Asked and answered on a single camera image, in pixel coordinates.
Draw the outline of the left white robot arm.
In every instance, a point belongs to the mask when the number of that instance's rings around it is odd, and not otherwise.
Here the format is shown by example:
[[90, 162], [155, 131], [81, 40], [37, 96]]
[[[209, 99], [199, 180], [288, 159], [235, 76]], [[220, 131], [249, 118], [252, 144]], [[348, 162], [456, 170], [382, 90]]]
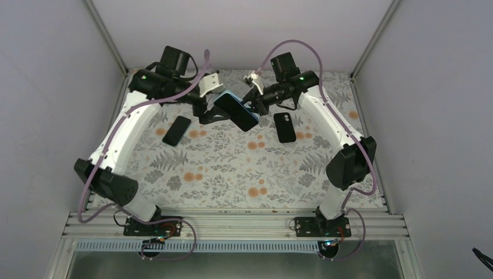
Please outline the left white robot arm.
[[146, 235], [157, 234], [163, 219], [160, 207], [142, 193], [139, 183], [125, 176], [128, 160], [150, 120], [162, 105], [183, 102], [196, 95], [195, 103], [207, 106], [204, 97], [214, 87], [206, 87], [212, 74], [210, 51], [203, 53], [202, 67], [184, 78], [188, 61], [193, 57], [167, 46], [160, 61], [135, 72], [128, 85], [119, 114], [107, 134], [88, 159], [78, 159], [74, 170], [83, 182], [77, 205], [77, 219], [87, 224], [100, 213], [114, 207], [138, 222]]

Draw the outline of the phone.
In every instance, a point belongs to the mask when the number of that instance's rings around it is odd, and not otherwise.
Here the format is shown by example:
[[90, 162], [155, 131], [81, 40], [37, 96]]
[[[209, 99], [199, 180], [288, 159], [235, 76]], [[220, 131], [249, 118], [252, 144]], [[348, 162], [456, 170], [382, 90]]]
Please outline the phone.
[[259, 124], [259, 117], [244, 106], [242, 100], [231, 91], [225, 90], [213, 105], [229, 115], [229, 119], [242, 131], [247, 132]]
[[162, 139], [164, 144], [177, 146], [191, 124], [191, 119], [177, 116], [173, 124]]

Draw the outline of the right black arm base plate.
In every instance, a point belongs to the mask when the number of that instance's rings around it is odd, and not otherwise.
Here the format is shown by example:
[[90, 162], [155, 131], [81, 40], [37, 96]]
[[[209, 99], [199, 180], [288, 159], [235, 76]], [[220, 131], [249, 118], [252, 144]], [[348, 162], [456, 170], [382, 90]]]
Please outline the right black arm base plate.
[[335, 238], [351, 237], [349, 219], [340, 216], [333, 220], [318, 219], [317, 217], [294, 218], [296, 236], [299, 238]]

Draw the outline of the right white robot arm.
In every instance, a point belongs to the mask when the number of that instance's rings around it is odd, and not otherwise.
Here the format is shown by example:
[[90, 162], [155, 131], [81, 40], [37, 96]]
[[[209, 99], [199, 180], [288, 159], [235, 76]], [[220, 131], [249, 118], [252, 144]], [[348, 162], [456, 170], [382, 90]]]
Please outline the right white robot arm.
[[301, 72], [291, 53], [278, 55], [270, 62], [276, 83], [265, 87], [260, 71], [249, 71], [242, 80], [251, 90], [243, 101], [251, 104], [253, 112], [266, 115], [271, 105], [280, 106], [282, 101], [292, 99], [295, 107], [301, 107], [325, 130], [327, 140], [337, 152], [326, 166], [330, 185], [316, 208], [315, 229], [319, 235], [328, 237], [341, 226], [353, 192], [367, 196], [376, 192], [377, 185], [365, 192], [356, 184], [367, 175], [376, 179], [373, 162], [377, 144], [373, 137], [364, 137], [349, 124], [329, 99], [319, 76], [313, 71]]

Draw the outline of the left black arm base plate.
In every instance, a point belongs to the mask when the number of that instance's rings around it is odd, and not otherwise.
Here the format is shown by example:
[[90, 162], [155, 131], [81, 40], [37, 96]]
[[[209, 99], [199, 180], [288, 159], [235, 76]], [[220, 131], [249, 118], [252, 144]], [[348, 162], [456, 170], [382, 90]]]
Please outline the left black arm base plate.
[[172, 220], [159, 224], [146, 225], [128, 218], [124, 226], [124, 236], [137, 237], [179, 237], [183, 222], [182, 219], [172, 218]]

